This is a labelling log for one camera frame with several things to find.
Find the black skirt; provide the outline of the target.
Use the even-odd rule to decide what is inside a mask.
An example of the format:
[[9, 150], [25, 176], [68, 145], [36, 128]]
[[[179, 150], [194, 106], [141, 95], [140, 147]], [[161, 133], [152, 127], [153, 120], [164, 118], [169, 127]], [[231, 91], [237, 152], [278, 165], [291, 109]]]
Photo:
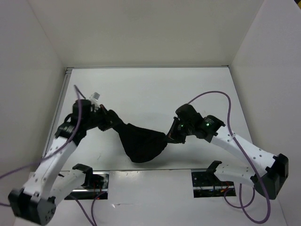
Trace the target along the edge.
[[113, 128], [119, 135], [126, 155], [133, 163], [153, 160], [167, 147], [166, 135], [121, 122]]

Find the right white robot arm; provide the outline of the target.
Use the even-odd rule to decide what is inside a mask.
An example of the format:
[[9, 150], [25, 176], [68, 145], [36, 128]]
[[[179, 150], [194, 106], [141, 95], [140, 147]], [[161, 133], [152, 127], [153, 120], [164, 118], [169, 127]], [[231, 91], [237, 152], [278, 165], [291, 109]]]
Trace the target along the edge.
[[185, 143], [187, 136], [203, 139], [240, 159], [246, 166], [213, 161], [206, 173], [207, 182], [217, 185], [220, 181], [233, 181], [251, 186], [262, 196], [276, 199], [288, 178], [289, 160], [283, 154], [274, 155], [230, 133], [226, 124], [213, 115], [202, 117], [190, 104], [176, 111], [167, 141]]

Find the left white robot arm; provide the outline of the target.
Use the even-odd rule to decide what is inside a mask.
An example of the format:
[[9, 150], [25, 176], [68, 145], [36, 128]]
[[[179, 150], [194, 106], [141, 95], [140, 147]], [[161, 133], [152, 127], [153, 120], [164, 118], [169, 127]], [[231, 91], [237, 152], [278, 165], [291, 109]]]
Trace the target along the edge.
[[78, 187], [94, 183], [92, 167], [76, 164], [62, 178], [62, 167], [77, 149], [87, 131], [106, 131], [117, 124], [109, 111], [93, 99], [80, 99], [58, 127], [52, 145], [33, 175], [20, 189], [13, 189], [8, 201], [15, 217], [40, 226], [53, 218], [58, 204]]

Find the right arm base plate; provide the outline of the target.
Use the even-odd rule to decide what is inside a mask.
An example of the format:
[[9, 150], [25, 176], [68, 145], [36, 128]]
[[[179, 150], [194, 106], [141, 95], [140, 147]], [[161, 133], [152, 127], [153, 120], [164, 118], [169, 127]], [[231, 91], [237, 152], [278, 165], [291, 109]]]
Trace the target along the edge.
[[194, 198], [236, 196], [233, 182], [220, 181], [205, 170], [192, 170], [191, 179]]

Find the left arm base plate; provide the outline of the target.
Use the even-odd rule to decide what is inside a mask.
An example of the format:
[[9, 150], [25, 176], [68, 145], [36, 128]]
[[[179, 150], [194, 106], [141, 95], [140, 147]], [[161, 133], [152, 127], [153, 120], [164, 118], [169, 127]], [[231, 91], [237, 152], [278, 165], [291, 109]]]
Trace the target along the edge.
[[87, 186], [79, 186], [75, 188], [65, 200], [107, 200], [108, 199], [108, 186], [109, 186], [108, 171], [95, 171], [93, 172], [92, 182]]

